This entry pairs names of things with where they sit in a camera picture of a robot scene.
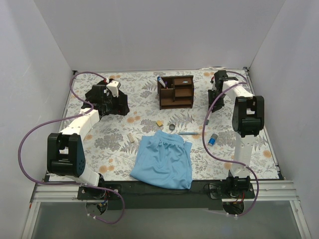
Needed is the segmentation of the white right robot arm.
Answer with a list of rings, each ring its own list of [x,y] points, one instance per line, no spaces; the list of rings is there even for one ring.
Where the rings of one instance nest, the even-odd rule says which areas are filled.
[[[237,198],[249,190],[252,146],[264,128],[264,98],[249,93],[242,86],[244,83],[228,76],[226,70],[214,73],[211,82],[214,84],[214,88],[208,91],[211,112],[222,109],[225,96],[234,102],[232,127],[236,144],[225,191],[229,197]]]

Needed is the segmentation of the brown blue pen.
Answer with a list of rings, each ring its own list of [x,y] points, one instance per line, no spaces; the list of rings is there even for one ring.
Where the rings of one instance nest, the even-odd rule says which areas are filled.
[[[157,77],[157,80],[165,88],[164,81],[163,81],[163,79],[160,76]]]

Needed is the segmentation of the brown wooden desk organizer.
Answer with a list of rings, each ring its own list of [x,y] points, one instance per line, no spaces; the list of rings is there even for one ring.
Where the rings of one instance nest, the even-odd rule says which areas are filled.
[[[161,77],[168,89],[158,81],[159,109],[192,108],[194,103],[193,75]]]

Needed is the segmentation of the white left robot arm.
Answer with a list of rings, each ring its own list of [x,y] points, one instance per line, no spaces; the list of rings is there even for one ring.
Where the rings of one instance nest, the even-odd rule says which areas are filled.
[[[106,187],[99,182],[100,174],[87,166],[82,142],[102,117],[129,113],[128,96],[120,86],[121,83],[114,80],[93,85],[85,94],[80,116],[59,133],[51,133],[47,139],[48,172],[90,185],[89,193],[95,199],[105,196]]]

